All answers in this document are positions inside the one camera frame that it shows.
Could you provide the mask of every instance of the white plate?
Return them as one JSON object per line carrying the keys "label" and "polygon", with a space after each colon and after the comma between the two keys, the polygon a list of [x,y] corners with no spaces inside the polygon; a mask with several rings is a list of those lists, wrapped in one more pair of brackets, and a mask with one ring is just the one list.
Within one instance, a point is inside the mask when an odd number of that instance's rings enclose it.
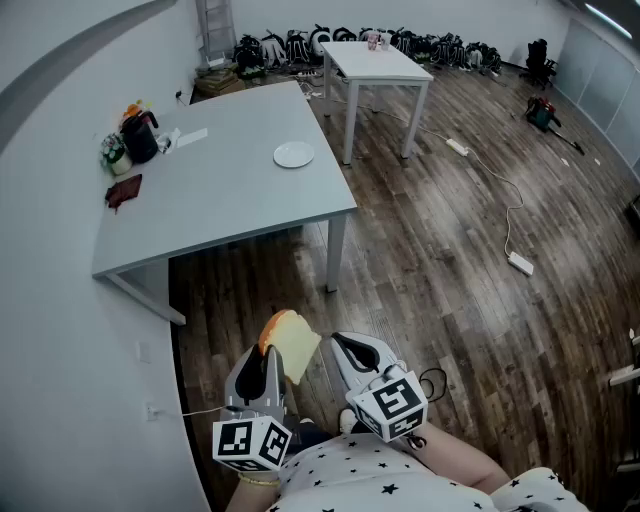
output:
{"label": "white plate", "polygon": [[306,142],[285,142],[274,151],[273,159],[282,167],[295,169],[313,160],[313,148]]}

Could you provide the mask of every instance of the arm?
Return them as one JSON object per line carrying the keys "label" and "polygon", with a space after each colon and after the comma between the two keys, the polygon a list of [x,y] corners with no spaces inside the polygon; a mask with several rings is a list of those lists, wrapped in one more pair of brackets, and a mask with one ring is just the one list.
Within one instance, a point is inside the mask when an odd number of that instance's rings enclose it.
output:
{"label": "arm", "polygon": [[226,512],[265,512],[276,501],[278,488],[240,480]]}
{"label": "arm", "polygon": [[511,480],[489,456],[430,423],[414,430],[414,434],[424,437],[427,444],[413,455],[437,475],[487,494]]}

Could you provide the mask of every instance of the ceiling light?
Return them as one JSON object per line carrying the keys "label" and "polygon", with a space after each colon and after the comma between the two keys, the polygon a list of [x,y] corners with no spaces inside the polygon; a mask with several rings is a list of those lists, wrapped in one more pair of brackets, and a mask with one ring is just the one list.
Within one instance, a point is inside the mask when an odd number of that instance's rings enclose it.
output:
{"label": "ceiling light", "polygon": [[629,32],[627,29],[625,29],[624,27],[618,25],[615,21],[613,21],[611,18],[609,18],[609,16],[607,16],[606,14],[604,14],[603,12],[600,12],[598,9],[596,9],[595,7],[589,5],[589,4],[584,4],[587,6],[587,9],[589,9],[593,14],[595,14],[598,18],[606,21],[609,25],[611,25],[612,27],[616,28],[617,30],[619,30],[620,32],[622,32],[625,36],[627,36],[629,39],[633,39],[633,36],[631,35],[631,32]]}

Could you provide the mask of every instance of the white table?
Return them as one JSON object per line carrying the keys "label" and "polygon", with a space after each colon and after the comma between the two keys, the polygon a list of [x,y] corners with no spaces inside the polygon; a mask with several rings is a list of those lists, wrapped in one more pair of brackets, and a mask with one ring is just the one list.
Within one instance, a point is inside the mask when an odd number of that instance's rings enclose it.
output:
{"label": "white table", "polygon": [[[105,207],[93,276],[107,277],[157,314],[185,318],[127,276],[143,265],[308,222],[329,221],[327,290],[337,287],[346,216],[356,209],[338,163],[295,82],[258,87],[158,117],[160,130],[208,136],[157,154],[136,199],[116,214]],[[273,161],[284,142],[308,142],[314,159],[300,169]],[[294,269],[281,269],[291,272]]]}
{"label": "white table", "polygon": [[[353,149],[353,130],[356,125],[356,111],[358,109],[358,91],[361,85],[409,85],[419,87],[416,95],[415,106],[409,131],[402,148],[402,157],[409,158],[411,145],[416,135],[416,129],[424,100],[427,97],[429,82],[433,76],[422,69],[402,52],[393,46],[388,51],[382,51],[380,47],[376,51],[370,51],[366,42],[329,42],[322,43],[324,47],[324,115],[331,112],[331,61],[335,62],[344,76],[349,80],[349,98],[347,101],[347,126],[344,131],[344,149],[342,161],[345,165],[351,163]],[[378,87],[374,92],[373,111],[377,111]]]}

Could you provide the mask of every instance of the wooden floor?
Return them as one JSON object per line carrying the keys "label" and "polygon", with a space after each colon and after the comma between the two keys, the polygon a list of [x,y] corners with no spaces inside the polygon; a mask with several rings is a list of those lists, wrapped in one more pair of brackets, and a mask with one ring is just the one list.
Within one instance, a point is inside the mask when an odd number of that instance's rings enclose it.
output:
{"label": "wooden floor", "polygon": [[[533,262],[533,277],[503,253],[512,188],[424,132],[415,155],[400,159],[405,126],[360,109],[353,164],[342,167],[359,210],[347,224],[336,293],[324,291],[326,225],[173,261],[171,299],[188,322],[174,331],[185,409],[221,405],[229,368],[273,313],[291,308],[321,334],[353,330],[388,341],[416,372],[442,368],[449,391],[429,406],[434,424],[512,476],[553,468],[595,509],[629,434],[630,388],[608,389],[606,379],[632,362],[628,331],[640,323],[640,248],[623,215],[640,187],[557,92],[546,94],[584,157],[523,120],[535,90],[515,72],[500,78],[504,88],[458,70],[434,75],[422,124],[474,148],[519,185],[526,206],[512,215],[510,250]],[[342,83],[334,89],[334,98],[345,98]],[[407,89],[382,96],[383,110],[409,118]],[[360,104],[370,101],[362,92]],[[339,160],[345,105],[335,103],[325,119],[320,102],[311,103]],[[290,410],[336,430],[345,402],[326,349],[290,391]],[[223,509],[236,478],[211,461],[216,418],[191,421],[195,455]]]}

